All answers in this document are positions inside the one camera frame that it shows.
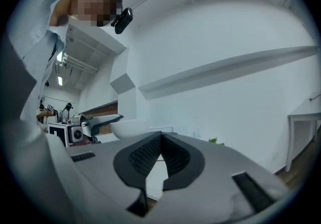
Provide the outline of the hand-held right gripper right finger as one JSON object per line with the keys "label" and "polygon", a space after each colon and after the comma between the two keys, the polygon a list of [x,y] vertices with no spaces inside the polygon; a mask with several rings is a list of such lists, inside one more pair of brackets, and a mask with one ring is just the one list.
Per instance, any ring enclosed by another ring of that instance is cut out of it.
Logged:
{"label": "hand-held right gripper right finger", "polygon": [[165,133],[161,154],[168,178],[150,223],[262,222],[288,192],[274,174],[227,146]]}

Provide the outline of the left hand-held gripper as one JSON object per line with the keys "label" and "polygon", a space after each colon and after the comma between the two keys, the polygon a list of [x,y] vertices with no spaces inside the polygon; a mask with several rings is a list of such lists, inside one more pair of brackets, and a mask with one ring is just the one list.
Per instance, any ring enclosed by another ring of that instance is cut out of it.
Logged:
{"label": "left hand-held gripper", "polygon": [[123,115],[108,115],[92,117],[86,120],[85,115],[72,116],[66,123],[48,123],[49,134],[60,138],[65,147],[83,141],[85,135],[98,135],[100,128],[110,123],[118,122],[124,118]]}

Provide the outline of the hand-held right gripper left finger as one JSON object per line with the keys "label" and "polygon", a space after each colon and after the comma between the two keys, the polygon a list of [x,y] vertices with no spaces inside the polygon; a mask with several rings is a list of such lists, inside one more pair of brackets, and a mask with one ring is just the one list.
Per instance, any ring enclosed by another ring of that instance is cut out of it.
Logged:
{"label": "hand-held right gripper left finger", "polygon": [[76,223],[162,223],[155,207],[148,211],[143,150],[160,144],[160,132],[109,143],[65,148],[47,135],[56,174],[74,207]]}

